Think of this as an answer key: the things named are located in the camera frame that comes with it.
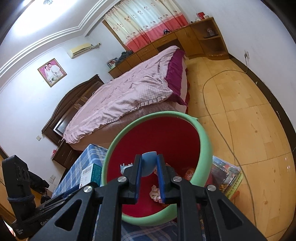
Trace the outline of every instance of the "crown molding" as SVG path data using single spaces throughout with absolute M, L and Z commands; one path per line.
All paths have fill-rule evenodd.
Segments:
M 27 57 L 28 55 L 32 55 L 32 53 L 34 51 L 36 51 L 37 49 L 39 49 L 42 46 L 48 45 L 50 42 L 55 41 L 57 39 L 61 39 L 65 36 L 69 36 L 71 34 L 74 33 L 78 33 L 83 31 L 83 29 L 87 26 L 87 24 L 89 22 L 91 22 L 90 26 L 87 28 L 87 31 L 84 32 L 84 34 L 80 34 L 82 36 L 86 36 L 85 33 L 89 33 L 91 28 L 97 23 L 98 20 L 100 20 L 104 14 L 112 7 L 114 6 L 114 4 L 116 4 L 119 0 L 115 0 L 113 1 L 111 4 L 109 4 L 105 9 L 103 9 L 103 11 L 96 17 L 96 13 L 98 12 L 99 9 L 101 9 L 107 2 L 109 2 L 110 0 L 99 0 L 90 10 L 89 12 L 84 16 L 84 18 L 81 20 L 81 22 L 79 23 L 78 26 L 76 27 L 71 27 L 59 32 L 56 32 L 54 34 L 48 35 L 32 44 L 30 44 L 29 46 L 27 46 L 26 48 L 22 49 L 20 52 L 18 52 L 16 55 L 14 55 L 12 58 L 10 58 L 10 60 L 8 60 L 1 68 L 0 68 L 0 78 L 4 77 L 5 75 L 9 74 L 8 72 L 12 71 L 12 67 L 14 67 L 13 69 L 17 69 L 17 71 L 14 71 L 13 73 L 10 73 L 10 76 L 8 77 L 7 81 L 4 83 L 4 85 L 0 86 L 0 92 L 5 88 L 5 86 L 8 85 L 8 83 L 17 75 L 21 72 L 21 70 L 23 70 L 26 66 L 28 66 L 29 64 L 31 64 L 35 59 L 41 57 L 42 55 L 48 53 L 49 51 L 59 47 L 62 43 L 58 43 L 56 46 L 49 48 L 46 51 L 43 51 L 41 54 L 38 54 L 37 56 L 35 56 L 33 59 L 30 59 L 27 61 L 27 63 L 22 64 L 20 63 L 20 60 L 24 60 L 25 57 Z

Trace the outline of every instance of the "power outlet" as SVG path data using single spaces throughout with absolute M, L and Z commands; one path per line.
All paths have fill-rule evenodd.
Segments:
M 244 56 L 247 57 L 248 60 L 250 60 L 250 56 L 249 56 L 249 52 L 248 51 L 244 51 Z

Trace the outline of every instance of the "curtain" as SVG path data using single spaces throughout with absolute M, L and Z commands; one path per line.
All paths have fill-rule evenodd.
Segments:
M 172 0 L 124 0 L 104 19 L 129 49 L 136 52 L 163 36 L 187 26 L 187 20 Z

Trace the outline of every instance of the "pink blanket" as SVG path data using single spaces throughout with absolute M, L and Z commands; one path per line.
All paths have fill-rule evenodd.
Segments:
M 169 47 L 100 87 L 68 124 L 64 132 L 66 142 L 78 143 L 95 130 L 143 106 L 170 97 L 180 102 L 181 98 L 176 98 L 181 89 L 179 72 L 183 70 L 184 53 L 180 52 L 176 46 Z

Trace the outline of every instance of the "wire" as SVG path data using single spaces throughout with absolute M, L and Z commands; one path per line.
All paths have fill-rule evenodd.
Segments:
M 203 88 L 202 88 L 202 97 L 203 97 L 203 101 L 204 101 L 204 104 L 205 104 L 205 108 L 206 108 L 206 110 L 207 110 L 207 112 L 208 112 L 208 114 L 209 114 L 209 116 L 210 116 L 212 122 L 214 123 L 216 129 L 218 130 L 218 132 L 219 132 L 220 135 L 222 136 L 223 140 L 225 141 L 225 143 L 226 143 L 226 145 L 228 146 L 229 150 L 231 151 L 232 155 L 234 156 L 234 158 L 236 159 L 237 163 L 239 164 L 239 167 L 240 167 L 240 169 L 242 170 L 242 173 L 243 173 L 243 175 L 244 175 L 244 177 L 245 177 L 245 179 L 246 179 L 246 181 L 247 181 L 247 185 L 248 185 L 248 188 L 249 188 L 249 191 L 250 191 L 250 194 L 251 194 L 251 198 L 252 198 L 254 222 L 255 222 L 255 226 L 257 227 L 256 214 L 255 214 L 255 204 L 254 204 L 254 198 L 253 198 L 253 194 L 252 194 L 252 190 L 251 190 L 250 183 L 249 183 L 249 181 L 248 181 L 248 179 L 247 179 L 247 176 L 246 176 L 246 174 L 245 174 L 245 172 L 244 172 L 244 169 L 243 169 L 242 165 L 240 164 L 239 160 L 238 160 L 237 157 L 235 156 L 234 151 L 230 148 L 230 146 L 229 146 L 229 144 L 227 143 L 225 137 L 223 136 L 223 134 L 221 133 L 221 131 L 220 131 L 219 128 L 217 127 L 217 125 L 216 125 L 216 123 L 215 123 L 215 121 L 214 121 L 212 115 L 210 114 L 210 112 L 209 112 L 209 110 L 208 110 L 208 108 L 207 108 L 207 104 L 206 104 L 206 102 L 205 102 L 205 93 L 204 93 L 206 83 L 207 83 L 209 80 L 211 80 L 212 78 L 214 78 L 215 76 L 217 76 L 217 75 L 219 75 L 219 74 L 221 74 L 221 73 L 223 73 L 223 72 L 227 72 L 227 71 L 236 71 L 236 72 L 239 72 L 239 73 L 244 73 L 244 74 L 246 74 L 246 73 L 248 72 L 248 70 L 249 70 L 249 68 L 248 68 L 248 64 L 247 64 L 247 57 L 246 57 L 246 56 L 245 56 L 245 60 L 246 60 L 246 66 L 247 66 L 247 71 L 246 71 L 246 72 L 244 72 L 244 71 L 239 71 L 239 70 L 235 70 L 235 69 L 228 69 L 228 70 L 223 70 L 223 71 L 221 71 L 221 72 L 215 74 L 215 75 L 212 76 L 211 78 L 209 78 L 209 79 L 204 83 L 204 85 L 203 85 Z

